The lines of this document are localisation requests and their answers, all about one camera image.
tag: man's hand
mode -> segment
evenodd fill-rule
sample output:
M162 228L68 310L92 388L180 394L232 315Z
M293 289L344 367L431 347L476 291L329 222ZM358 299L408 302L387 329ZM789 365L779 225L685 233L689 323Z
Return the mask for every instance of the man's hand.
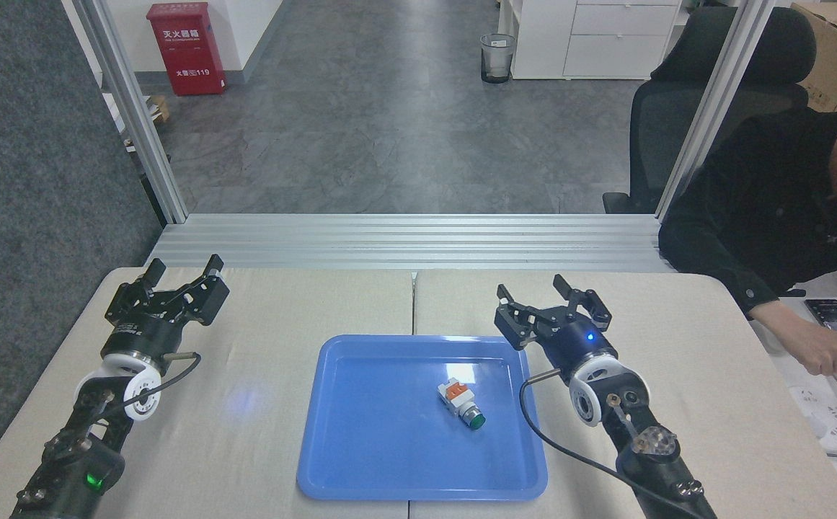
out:
M784 345L813 375L837 373L837 332L796 315L789 306L771 301L748 312Z

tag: blue tray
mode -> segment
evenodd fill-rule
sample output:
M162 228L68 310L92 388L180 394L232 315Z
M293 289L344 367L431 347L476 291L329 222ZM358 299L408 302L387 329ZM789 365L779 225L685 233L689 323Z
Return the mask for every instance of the blue tray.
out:
M518 390L527 357L500 337L340 335L319 353L296 480L323 500L531 500L543 443ZM470 430L438 396L450 377L485 415ZM531 417L536 421L533 394Z

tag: trash can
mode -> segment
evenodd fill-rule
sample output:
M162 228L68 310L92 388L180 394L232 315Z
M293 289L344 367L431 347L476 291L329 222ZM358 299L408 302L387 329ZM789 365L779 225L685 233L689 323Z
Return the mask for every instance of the trash can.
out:
M482 80L487 83L504 83L511 76L511 57L517 40L508 34L487 34L482 42Z
M175 95L223 93L226 76L206 2L152 4L146 19Z

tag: cabinet drawer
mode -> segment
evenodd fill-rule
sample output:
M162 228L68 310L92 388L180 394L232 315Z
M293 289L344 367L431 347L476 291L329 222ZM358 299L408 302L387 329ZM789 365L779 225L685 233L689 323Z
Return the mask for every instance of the cabinet drawer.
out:
M680 6L681 0L580 0L582 4L596 6Z
M577 36L569 39L563 76L648 78L662 62L666 36Z
M674 6L583 6L575 10L572 34L668 36Z

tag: office chair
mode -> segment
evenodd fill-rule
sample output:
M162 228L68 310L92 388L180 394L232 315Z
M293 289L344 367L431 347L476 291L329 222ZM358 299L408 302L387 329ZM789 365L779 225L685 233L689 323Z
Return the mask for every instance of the office chair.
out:
M603 194L605 213L654 213L735 16L734 7L699 7L681 39L633 96L629 121L629 194ZM815 62L806 17L774 7L712 148L752 115L806 106L797 85Z

